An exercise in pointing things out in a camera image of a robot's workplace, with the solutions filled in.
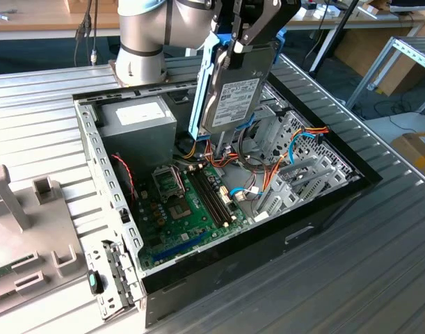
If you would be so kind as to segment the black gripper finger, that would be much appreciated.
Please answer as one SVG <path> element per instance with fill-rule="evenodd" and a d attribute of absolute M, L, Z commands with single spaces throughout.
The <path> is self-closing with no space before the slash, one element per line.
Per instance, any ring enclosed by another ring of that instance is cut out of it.
<path fill-rule="evenodd" d="M 216 0 L 211 2 L 211 9 L 213 10 L 213 17 L 211 21 L 211 30 L 214 33 L 225 32 L 225 1 Z"/>
<path fill-rule="evenodd" d="M 228 1 L 232 7 L 232 38 L 227 48 L 227 66 L 240 68 L 244 55 L 237 47 L 267 48 L 270 64 L 277 54 L 277 34 L 299 11 L 300 1 Z"/>

